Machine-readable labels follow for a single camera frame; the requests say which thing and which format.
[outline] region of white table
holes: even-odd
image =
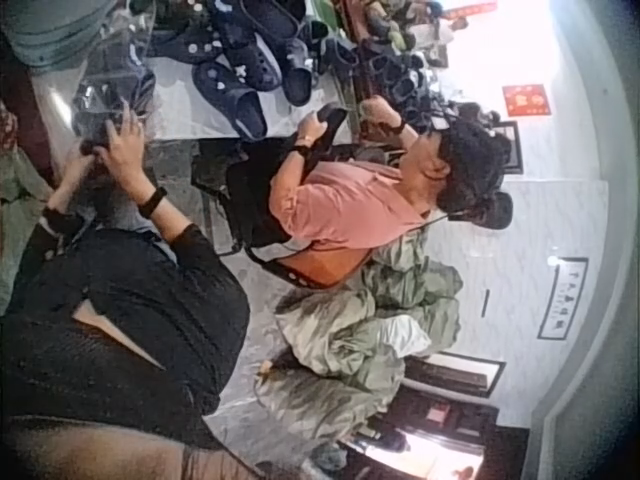
[[[311,0],[307,0],[307,11],[314,11]],[[187,140],[238,136],[224,116],[196,90],[191,80],[191,65],[168,58],[150,59],[149,64],[156,74],[153,113],[146,127],[151,139]],[[84,65],[32,79],[36,100],[49,133],[52,157],[56,164],[54,167],[62,165],[75,139],[69,105],[83,72]],[[328,102],[341,102],[337,81],[329,74],[320,78],[311,101],[304,107],[291,106],[281,88],[273,92],[260,92],[259,95],[270,137],[288,136],[296,130],[298,123],[308,112],[319,110]],[[336,143],[349,142],[351,132],[345,122],[336,136]]]

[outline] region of pink shirt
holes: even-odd
[[[368,162],[320,162],[271,213],[293,238],[318,250],[375,248],[425,219],[393,188],[400,172]]]

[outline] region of clear plastic packaging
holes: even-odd
[[[146,51],[154,20],[155,2],[135,14],[114,10],[105,20],[71,105],[72,126],[83,139],[83,153],[107,145],[105,122],[120,125],[124,102],[141,121],[149,116],[156,77],[147,66]]]

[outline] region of black watch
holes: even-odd
[[[306,145],[294,145],[289,151],[298,152],[302,158],[307,160],[311,154],[311,147],[307,147]]]
[[[386,130],[388,133],[393,134],[393,135],[400,135],[403,132],[404,127],[406,127],[406,126],[407,126],[407,122],[405,122],[404,120],[402,120],[400,122],[400,125],[398,125],[397,127],[392,127],[391,125],[385,123],[384,124],[384,127],[385,127],[384,130]]]
[[[60,213],[49,207],[44,207],[42,210],[42,218],[47,221],[47,225],[54,233],[64,237],[74,236],[84,224],[84,220],[79,215]]]
[[[153,214],[155,209],[158,207],[162,199],[166,196],[167,191],[164,189],[164,187],[157,188],[156,191],[153,192],[153,195],[151,195],[151,198],[147,200],[144,205],[138,207],[140,215],[142,215],[142,217],[146,218],[147,220],[151,218],[151,215]]]

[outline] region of tiled wall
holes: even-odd
[[[544,2],[523,3],[501,2],[498,12],[471,17],[449,46],[451,68],[443,74],[448,93],[462,91],[503,119],[503,85],[546,87],[552,116],[516,119],[525,174],[508,176],[504,184],[514,200],[513,223],[491,232],[440,222],[428,242],[430,254],[455,266],[465,282],[462,331],[451,351],[505,361],[486,402],[500,408],[500,424],[528,427],[589,306],[604,248],[608,188],[600,180],[593,122],[575,63]],[[579,309],[567,339],[559,342],[537,339],[554,279],[550,256],[589,258]],[[490,300],[481,318],[487,289]]]

